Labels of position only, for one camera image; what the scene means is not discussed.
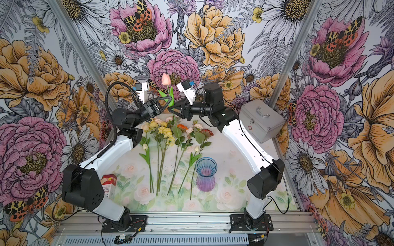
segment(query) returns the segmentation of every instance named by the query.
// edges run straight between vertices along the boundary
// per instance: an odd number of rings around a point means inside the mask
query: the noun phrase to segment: fern illustration
[[[20,25],[22,19],[23,14],[16,0],[0,1],[0,37],[10,41],[14,36],[13,32],[17,32],[17,29],[20,30],[22,28]]]
[[[274,75],[279,73],[290,52],[291,45],[286,45],[284,40],[278,42],[278,36],[269,39],[270,33],[260,33],[252,42],[252,46],[248,53],[256,48],[260,50],[252,58],[253,62],[257,57],[261,56],[257,64],[257,69],[263,75]]]
[[[41,55],[41,50],[44,44],[45,34],[40,32],[37,26],[33,23],[32,18],[35,15],[25,15],[23,24],[27,27],[24,30],[25,34],[30,34],[24,38],[28,53],[27,59],[29,63],[28,80],[30,84],[34,81],[35,71],[38,69],[38,62]]]
[[[234,9],[233,10],[234,12],[237,10],[237,7],[238,7],[237,11],[240,11],[245,3],[246,3],[245,5],[248,5],[251,1],[252,0],[227,0],[226,3],[224,4],[223,12],[227,11],[227,13],[229,13],[232,8]]]
[[[235,17],[233,21],[230,24],[228,24],[228,26],[212,41],[212,44],[217,42],[218,40],[227,38],[229,35],[233,33],[237,33],[243,28],[248,27],[249,21],[251,22],[252,25],[253,10],[255,7],[259,7],[259,6],[255,4],[248,4],[244,8],[245,11],[239,14],[241,17]]]

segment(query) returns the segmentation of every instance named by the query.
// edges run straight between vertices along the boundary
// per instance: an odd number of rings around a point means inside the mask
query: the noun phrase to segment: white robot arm
[[[242,122],[236,119],[235,112],[224,107],[221,101],[223,100],[221,89],[217,84],[206,84],[205,90],[206,100],[204,103],[194,102],[194,94],[187,96],[189,102],[185,100],[182,101],[182,104],[176,102],[174,106],[169,108],[169,111],[188,119],[192,115],[208,115],[211,123],[223,132],[244,155],[255,174],[247,182],[253,196],[251,196],[246,208],[249,216],[247,225],[253,228],[254,225],[261,222],[261,218],[265,214],[264,208],[269,202],[265,198],[266,195],[274,190],[281,181],[284,164],[281,160],[278,160],[273,164],[275,168],[272,168],[272,164],[266,161],[272,160],[272,157],[260,147],[247,129],[243,127]],[[210,100],[214,103],[209,105],[207,102]],[[156,107],[157,112],[153,114],[144,112],[144,110],[149,111],[149,109],[155,109]],[[123,127],[118,133],[116,142],[108,148],[105,147],[104,150],[107,149],[105,153],[99,152],[81,163],[80,166],[71,165],[64,170],[63,200],[112,220],[119,227],[119,230],[127,229],[130,225],[129,209],[104,196],[100,178],[122,155],[131,151],[139,143],[141,139],[139,134],[142,134],[142,130],[135,128],[136,124],[147,120],[148,117],[153,118],[154,114],[159,114],[162,109],[158,107],[155,103],[145,103],[141,107],[142,110],[139,110],[141,115],[139,121],[135,121],[137,117],[135,114],[128,114],[123,109],[116,109],[113,113],[114,125]],[[180,110],[181,113],[173,111],[174,108]]]

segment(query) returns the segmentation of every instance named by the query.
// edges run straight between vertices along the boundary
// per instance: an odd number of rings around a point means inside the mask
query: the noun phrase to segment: pink peony illustration
[[[162,75],[170,75],[171,86],[174,90],[174,98],[180,97],[177,84],[189,79],[194,81],[198,86],[200,84],[200,71],[196,61],[180,51],[169,49],[162,50],[156,58],[148,61],[147,64],[150,72],[150,79],[154,81],[157,87],[167,90],[167,86],[162,84]]]
[[[327,34],[334,31],[340,36],[341,31],[346,30],[351,22],[344,23],[344,20],[338,22],[337,19],[328,18],[317,32],[317,37],[312,40],[309,60],[305,61],[303,71],[320,83],[329,83],[333,87],[338,87],[350,79],[361,68],[367,57],[361,54],[365,49],[363,45],[369,32],[363,33],[364,18],[357,20],[360,21],[360,25],[354,41],[349,46],[338,43],[332,51],[329,51]]]
[[[119,44],[123,47],[125,55],[131,59],[159,52],[163,48],[168,48],[172,41],[172,24],[170,18],[164,18],[157,4],[152,4],[146,0],[147,7],[151,10],[152,19],[143,25],[141,31],[134,31],[131,26],[127,26],[123,20],[129,16],[134,16],[137,12],[137,5],[130,7],[126,4],[123,9],[110,9],[110,19],[112,33],[119,37]]]
[[[336,91],[328,85],[307,85],[297,99],[297,123],[292,128],[294,139],[307,142],[318,154],[328,151],[344,126],[344,116],[339,106]]]
[[[66,138],[38,117],[0,126],[0,202],[27,200],[44,185],[56,190],[63,179],[60,157]]]

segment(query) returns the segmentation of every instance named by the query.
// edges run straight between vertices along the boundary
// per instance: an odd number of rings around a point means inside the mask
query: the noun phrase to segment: metal post
[[[281,90],[286,83],[286,79],[289,75],[290,69],[297,59],[297,54],[300,51],[302,45],[304,44],[305,37],[308,35],[313,26],[313,22],[315,21],[315,18],[317,16],[317,13],[319,12],[322,3],[323,0],[312,0],[309,4],[308,12],[305,15],[306,18],[302,22],[301,29],[297,37],[294,39],[294,43],[292,45],[290,53],[288,54],[286,62],[284,63],[282,71],[279,75],[278,83],[276,84],[275,89],[272,92],[272,96],[269,99],[268,106],[270,106],[271,108],[275,106],[276,101],[278,100]]]
[[[90,74],[92,75],[94,81],[96,82],[100,91],[105,94],[107,91],[107,85],[104,82],[99,70],[97,69],[92,57],[90,56],[85,44],[83,43],[81,36],[76,30],[76,26],[74,22],[70,19],[66,9],[63,6],[61,0],[50,0],[47,1],[50,8],[56,15],[56,18],[60,21],[61,26],[67,33],[72,45],[75,47],[75,50],[78,52],[78,55],[82,58],[85,63],[85,66],[89,70]],[[108,97],[108,105],[112,110],[118,108],[115,99],[110,96]]]

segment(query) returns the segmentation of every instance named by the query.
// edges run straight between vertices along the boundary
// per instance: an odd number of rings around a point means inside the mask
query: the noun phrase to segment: wire
[[[273,163],[267,161],[267,159],[260,153],[260,151],[256,148],[256,146],[254,146],[254,144],[249,140],[249,138],[248,138],[248,137],[246,136],[246,134],[244,133],[244,131],[243,131],[243,129],[242,129],[242,126],[241,126],[241,121],[239,120],[238,122],[239,122],[239,124],[240,124],[240,128],[241,128],[241,131],[242,131],[243,135],[246,137],[246,139],[249,141],[249,143],[255,148],[255,150],[260,154],[261,157],[263,157],[263,159],[264,159],[266,162],[268,162],[269,164],[271,164],[271,166],[273,166],[276,170],[278,170],[278,173],[281,174],[281,176],[282,176],[282,178],[283,178],[283,181],[284,181],[284,186],[286,187],[286,193],[287,193],[287,209],[286,209],[286,211],[285,211],[285,212],[282,212],[282,211],[279,209],[278,204],[277,204],[276,201],[272,198],[272,196],[267,196],[267,198],[271,199],[271,200],[275,203],[275,205],[276,205],[276,207],[278,208],[278,210],[279,210],[280,213],[282,213],[282,214],[287,213],[287,211],[289,210],[289,207],[290,207],[290,196],[289,196],[289,191],[288,191],[288,189],[287,189],[286,179],[284,178],[284,176],[283,176],[283,174],[281,173],[281,171],[276,167],[276,165],[274,165]]]

